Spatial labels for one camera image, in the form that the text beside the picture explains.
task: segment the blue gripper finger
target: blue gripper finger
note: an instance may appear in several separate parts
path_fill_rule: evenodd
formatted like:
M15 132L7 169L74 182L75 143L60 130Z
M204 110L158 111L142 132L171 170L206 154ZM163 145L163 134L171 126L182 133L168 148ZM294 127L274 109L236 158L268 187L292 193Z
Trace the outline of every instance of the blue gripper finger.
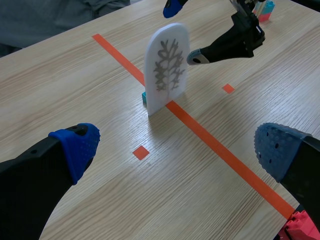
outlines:
M49 133L49 137L60 140L62 144L73 185L84 175L88 163L96 155L100 141L99 129L93 124L80 123L77 126L87 126L86 133L79 135L67 129Z
M166 19L175 16L188 0L167 0L163 9L163 16Z
M255 131L256 157L277 182L285 177L306 136L311 135L276 123L264 123Z

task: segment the pink toy block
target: pink toy block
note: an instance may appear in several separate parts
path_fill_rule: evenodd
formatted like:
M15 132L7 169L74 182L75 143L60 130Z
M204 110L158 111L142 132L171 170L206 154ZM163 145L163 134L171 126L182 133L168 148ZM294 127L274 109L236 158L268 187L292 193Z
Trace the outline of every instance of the pink toy block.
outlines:
M268 21L269 18L271 16L271 12L267 13L267 14L261 14L258 19L259 19L259 22L262 23L262 22L265 22L265 21Z
M295 212L279 232L281 240L320 240L320 233L306 211Z

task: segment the table surface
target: table surface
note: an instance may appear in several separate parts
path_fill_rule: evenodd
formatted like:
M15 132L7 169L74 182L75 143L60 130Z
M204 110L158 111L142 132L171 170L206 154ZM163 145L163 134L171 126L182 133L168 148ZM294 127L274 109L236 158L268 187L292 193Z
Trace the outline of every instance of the table surface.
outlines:
M144 87L92 38L140 70L152 34L186 24L191 49L232 26L227 0L189 1L164 19L143 0L0 59L0 162L78 123L101 133L97 155L57 205L42 240L271 240L286 219L167 108L152 117ZM275 122L320 137L320 15L276 2L254 58L190 66L176 102L294 208L259 165L254 132ZM235 88L227 94L222 87ZM139 161L133 151L150 154Z

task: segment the gray clothing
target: gray clothing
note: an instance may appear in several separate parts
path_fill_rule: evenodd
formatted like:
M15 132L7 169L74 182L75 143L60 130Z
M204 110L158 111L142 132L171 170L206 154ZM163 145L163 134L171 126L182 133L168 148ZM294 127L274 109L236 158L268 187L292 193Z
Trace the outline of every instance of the gray clothing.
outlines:
M130 0L0 0L0 57L130 5Z

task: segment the gray rubber fingertip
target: gray rubber fingertip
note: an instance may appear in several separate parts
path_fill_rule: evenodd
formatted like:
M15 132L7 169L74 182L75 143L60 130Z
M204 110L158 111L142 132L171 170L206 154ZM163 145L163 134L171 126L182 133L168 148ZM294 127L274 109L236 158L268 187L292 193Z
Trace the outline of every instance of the gray rubber fingertip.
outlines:
M201 54L201 49L194 50L189 53L186 62L189 65L209 64L209 60Z

